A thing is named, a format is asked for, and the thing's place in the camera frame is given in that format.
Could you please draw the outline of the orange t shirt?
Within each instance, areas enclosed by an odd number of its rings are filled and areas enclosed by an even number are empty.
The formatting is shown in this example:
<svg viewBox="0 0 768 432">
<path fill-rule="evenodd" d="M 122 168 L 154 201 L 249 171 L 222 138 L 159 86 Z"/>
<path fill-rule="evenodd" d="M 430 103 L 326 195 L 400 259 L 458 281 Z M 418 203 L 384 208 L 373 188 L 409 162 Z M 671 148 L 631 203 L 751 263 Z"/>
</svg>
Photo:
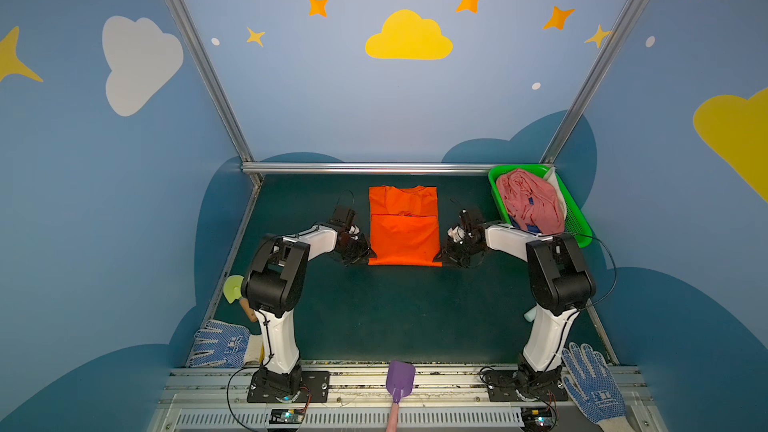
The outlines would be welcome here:
<svg viewBox="0 0 768 432">
<path fill-rule="evenodd" d="M 369 188 L 372 266 L 441 267 L 436 187 Z"/>
</svg>

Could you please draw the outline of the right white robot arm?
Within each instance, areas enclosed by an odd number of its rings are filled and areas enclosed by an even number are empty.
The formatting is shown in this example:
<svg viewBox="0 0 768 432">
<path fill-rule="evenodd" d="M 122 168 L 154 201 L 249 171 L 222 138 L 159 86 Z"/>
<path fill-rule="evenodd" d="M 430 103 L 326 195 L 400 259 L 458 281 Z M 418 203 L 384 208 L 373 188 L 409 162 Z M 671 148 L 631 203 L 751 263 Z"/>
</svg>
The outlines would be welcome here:
<svg viewBox="0 0 768 432">
<path fill-rule="evenodd" d="M 465 267 L 486 251 L 527 264 L 536 306 L 523 363 L 536 374 L 557 369 L 573 322 L 597 292 L 578 241 L 567 232 L 534 234 L 505 223 L 457 225 L 448 230 L 442 260 Z"/>
</svg>

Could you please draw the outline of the pink t shirt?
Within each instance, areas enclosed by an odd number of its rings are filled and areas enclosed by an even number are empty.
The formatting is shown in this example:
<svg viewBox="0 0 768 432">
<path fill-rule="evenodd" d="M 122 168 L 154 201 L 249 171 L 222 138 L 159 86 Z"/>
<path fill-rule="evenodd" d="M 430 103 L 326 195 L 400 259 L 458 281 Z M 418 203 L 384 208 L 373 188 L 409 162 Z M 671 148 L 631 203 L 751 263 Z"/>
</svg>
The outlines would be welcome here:
<svg viewBox="0 0 768 432">
<path fill-rule="evenodd" d="M 493 180 L 503 210 L 521 230 L 553 235 L 565 231 L 567 207 L 557 185 L 523 169 Z"/>
</svg>

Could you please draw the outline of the white t shirt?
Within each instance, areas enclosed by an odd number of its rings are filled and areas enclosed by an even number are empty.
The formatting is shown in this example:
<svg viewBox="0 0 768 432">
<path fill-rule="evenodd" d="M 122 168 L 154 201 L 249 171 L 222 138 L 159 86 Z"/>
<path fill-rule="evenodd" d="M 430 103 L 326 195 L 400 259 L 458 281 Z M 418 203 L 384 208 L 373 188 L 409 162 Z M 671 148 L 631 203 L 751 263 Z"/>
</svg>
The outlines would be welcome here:
<svg viewBox="0 0 768 432">
<path fill-rule="evenodd" d="M 567 205 L 566 205 L 566 201 L 565 201 L 565 198 L 563 196 L 562 190 L 560 188 L 558 176 L 557 176 L 557 173 L 556 173 L 556 168 L 555 167 L 549 168 L 547 170 L 547 172 L 545 173 L 543 179 L 549 185 L 551 185 L 552 188 L 554 189 L 555 194 L 556 194 L 556 199 L 557 199 L 557 204 L 558 204 L 559 210 L 562 213 L 563 219 L 566 219 L 567 218 Z"/>
</svg>

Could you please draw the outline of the green plastic basket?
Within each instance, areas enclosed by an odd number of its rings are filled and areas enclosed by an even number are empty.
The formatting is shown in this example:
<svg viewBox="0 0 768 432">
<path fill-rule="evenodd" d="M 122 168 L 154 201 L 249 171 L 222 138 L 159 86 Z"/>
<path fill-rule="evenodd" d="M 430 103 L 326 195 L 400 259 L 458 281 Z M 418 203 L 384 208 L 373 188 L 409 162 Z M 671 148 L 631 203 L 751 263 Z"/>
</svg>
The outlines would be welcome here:
<svg viewBox="0 0 768 432">
<path fill-rule="evenodd" d="M 497 179 L 513 170 L 525 170 L 532 175 L 540 177 L 546 180 L 548 177 L 554 177 L 557 181 L 559 192 L 561 193 L 564 205 L 566 207 L 565 213 L 565 231 L 576 238 L 576 241 L 580 248 L 586 248 L 592 243 L 592 229 L 590 228 L 587 220 L 581 212 L 579 206 L 573 199 L 569 190 L 563 183 L 562 179 L 558 176 L 554 167 L 542 164 L 515 164 L 515 165 L 499 165 L 493 167 L 488 172 L 488 180 L 491 185 L 491 191 L 494 203 L 498 210 L 499 216 L 502 221 L 512 224 L 513 221 L 509 217 L 508 211 L 503 203 L 502 196 L 497 188 Z"/>
</svg>

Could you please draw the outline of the green toy shovel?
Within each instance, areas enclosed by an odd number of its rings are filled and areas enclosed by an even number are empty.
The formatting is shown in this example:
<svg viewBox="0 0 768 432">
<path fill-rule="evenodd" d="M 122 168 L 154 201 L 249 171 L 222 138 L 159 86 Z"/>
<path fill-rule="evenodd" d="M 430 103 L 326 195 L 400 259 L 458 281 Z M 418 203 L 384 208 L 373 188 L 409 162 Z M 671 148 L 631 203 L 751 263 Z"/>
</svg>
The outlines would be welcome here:
<svg viewBox="0 0 768 432">
<path fill-rule="evenodd" d="M 244 277 L 230 275 L 223 286 L 223 295 L 229 304 L 237 302 L 251 322 L 257 322 L 256 312 L 250 307 L 249 301 L 242 295 Z"/>
</svg>

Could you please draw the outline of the purple toy shovel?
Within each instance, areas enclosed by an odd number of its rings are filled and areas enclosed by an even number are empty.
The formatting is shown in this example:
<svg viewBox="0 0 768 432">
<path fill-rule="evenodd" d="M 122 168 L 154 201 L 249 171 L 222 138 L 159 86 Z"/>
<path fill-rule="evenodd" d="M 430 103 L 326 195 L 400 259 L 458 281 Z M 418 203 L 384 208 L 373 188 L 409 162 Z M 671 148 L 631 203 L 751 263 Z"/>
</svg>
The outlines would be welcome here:
<svg viewBox="0 0 768 432">
<path fill-rule="evenodd" d="M 391 395 L 392 405 L 386 432 L 395 432 L 397 430 L 400 402 L 411 394 L 415 374 L 416 369 L 413 364 L 401 361 L 391 361 L 389 363 L 385 386 Z"/>
</svg>

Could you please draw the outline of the left blue dotted glove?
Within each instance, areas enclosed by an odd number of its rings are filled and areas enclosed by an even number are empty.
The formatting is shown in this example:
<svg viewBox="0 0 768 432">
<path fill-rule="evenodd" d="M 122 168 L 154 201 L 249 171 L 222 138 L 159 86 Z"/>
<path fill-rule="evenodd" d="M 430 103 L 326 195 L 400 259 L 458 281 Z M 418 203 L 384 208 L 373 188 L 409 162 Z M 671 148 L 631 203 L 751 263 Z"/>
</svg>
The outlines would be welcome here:
<svg viewBox="0 0 768 432">
<path fill-rule="evenodd" d="M 261 363 L 264 357 L 260 335 L 241 325 L 210 320 L 194 334 L 186 366 L 239 369 L 249 363 Z"/>
</svg>

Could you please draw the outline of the left green circuit board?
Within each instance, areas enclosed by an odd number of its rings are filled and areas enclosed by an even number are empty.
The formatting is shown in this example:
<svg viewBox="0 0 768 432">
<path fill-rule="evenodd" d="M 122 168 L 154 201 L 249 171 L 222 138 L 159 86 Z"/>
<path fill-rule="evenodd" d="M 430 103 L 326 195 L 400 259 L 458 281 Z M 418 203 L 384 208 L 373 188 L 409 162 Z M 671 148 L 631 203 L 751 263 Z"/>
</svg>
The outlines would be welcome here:
<svg viewBox="0 0 768 432">
<path fill-rule="evenodd" d="M 270 425 L 300 426 L 305 414 L 299 409 L 272 409 L 269 415 Z"/>
</svg>

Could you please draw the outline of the green circuit board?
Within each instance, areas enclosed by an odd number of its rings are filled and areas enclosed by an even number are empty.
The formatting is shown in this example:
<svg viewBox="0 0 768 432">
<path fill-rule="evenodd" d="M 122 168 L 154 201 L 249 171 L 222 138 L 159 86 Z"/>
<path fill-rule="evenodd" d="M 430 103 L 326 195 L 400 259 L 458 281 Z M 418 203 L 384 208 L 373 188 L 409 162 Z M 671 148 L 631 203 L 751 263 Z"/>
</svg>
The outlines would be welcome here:
<svg viewBox="0 0 768 432">
<path fill-rule="evenodd" d="M 555 414 L 545 408 L 522 408 L 521 419 L 524 432 L 549 432 L 557 423 Z"/>
<path fill-rule="evenodd" d="M 300 426 L 305 414 L 299 409 L 272 409 L 269 415 L 270 425 Z"/>
</svg>

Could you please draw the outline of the right green circuit board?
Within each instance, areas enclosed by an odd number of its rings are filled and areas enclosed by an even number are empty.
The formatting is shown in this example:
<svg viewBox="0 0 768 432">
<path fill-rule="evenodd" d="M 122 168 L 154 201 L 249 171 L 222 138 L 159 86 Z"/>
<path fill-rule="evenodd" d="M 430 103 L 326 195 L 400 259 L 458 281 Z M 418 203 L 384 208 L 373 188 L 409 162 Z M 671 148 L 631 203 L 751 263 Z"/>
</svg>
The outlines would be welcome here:
<svg viewBox="0 0 768 432">
<path fill-rule="evenodd" d="M 524 432 L 549 432 L 557 423 L 555 414 L 545 408 L 522 408 L 521 419 Z"/>
</svg>

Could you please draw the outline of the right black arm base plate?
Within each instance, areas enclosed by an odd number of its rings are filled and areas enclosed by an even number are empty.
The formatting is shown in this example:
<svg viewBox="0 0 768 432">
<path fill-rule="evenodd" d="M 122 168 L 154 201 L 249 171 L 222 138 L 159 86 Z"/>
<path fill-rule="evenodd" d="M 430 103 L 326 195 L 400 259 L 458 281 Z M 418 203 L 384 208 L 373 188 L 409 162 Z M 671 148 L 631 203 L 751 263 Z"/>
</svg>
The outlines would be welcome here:
<svg viewBox="0 0 768 432">
<path fill-rule="evenodd" d="M 536 372 L 527 364 L 516 370 L 482 367 L 478 378 L 486 387 L 492 402 L 557 402 L 566 401 L 567 392 L 561 381 L 561 368 Z"/>
</svg>

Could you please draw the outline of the right side aluminium rail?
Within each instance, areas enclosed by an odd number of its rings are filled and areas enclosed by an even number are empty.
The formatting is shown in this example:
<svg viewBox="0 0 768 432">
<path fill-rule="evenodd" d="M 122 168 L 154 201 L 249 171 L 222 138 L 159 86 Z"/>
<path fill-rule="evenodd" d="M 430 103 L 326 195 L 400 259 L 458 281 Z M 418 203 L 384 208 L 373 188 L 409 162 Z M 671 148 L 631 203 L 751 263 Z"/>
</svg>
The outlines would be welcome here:
<svg viewBox="0 0 768 432">
<path fill-rule="evenodd" d="M 611 341 L 608 337 L 608 334 L 606 332 L 606 329 L 598 315 L 598 312 L 596 308 L 594 307 L 594 303 L 592 301 L 588 302 L 588 306 L 586 308 L 586 311 L 588 312 L 588 315 L 590 317 L 590 320 L 595 327 L 595 330 L 597 332 L 597 335 L 599 336 L 601 343 L 603 344 L 605 351 L 606 351 L 606 357 L 608 362 L 611 365 L 619 365 L 621 361 L 619 360 L 615 349 L 613 345 L 611 344 Z"/>
</svg>

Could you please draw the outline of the right upright aluminium post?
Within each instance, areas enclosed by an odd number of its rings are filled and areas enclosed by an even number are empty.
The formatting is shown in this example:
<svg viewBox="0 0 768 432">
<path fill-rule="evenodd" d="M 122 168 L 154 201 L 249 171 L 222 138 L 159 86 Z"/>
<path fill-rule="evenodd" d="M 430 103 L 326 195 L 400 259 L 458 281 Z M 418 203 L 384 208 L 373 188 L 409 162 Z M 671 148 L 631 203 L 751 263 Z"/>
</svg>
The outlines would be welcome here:
<svg viewBox="0 0 768 432">
<path fill-rule="evenodd" d="M 540 164 L 552 166 L 555 163 L 649 1 L 627 0 L 625 2 L 613 24 L 612 33 L 601 46 L 574 101 L 544 150 L 539 160 Z"/>
</svg>

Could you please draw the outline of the upright aluminium post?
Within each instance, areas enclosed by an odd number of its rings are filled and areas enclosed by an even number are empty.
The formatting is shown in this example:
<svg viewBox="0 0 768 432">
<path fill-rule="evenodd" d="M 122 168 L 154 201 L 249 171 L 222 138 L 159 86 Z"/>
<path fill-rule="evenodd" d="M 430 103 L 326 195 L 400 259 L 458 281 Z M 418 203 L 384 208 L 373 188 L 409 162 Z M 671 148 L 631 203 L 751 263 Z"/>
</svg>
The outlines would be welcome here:
<svg viewBox="0 0 768 432">
<path fill-rule="evenodd" d="M 164 0 L 242 162 L 254 157 L 184 0 Z"/>
<path fill-rule="evenodd" d="M 612 33 L 601 46 L 574 101 L 544 150 L 539 160 L 540 164 L 552 166 L 555 163 L 649 1 L 627 0 L 625 2 L 613 24 Z"/>
</svg>

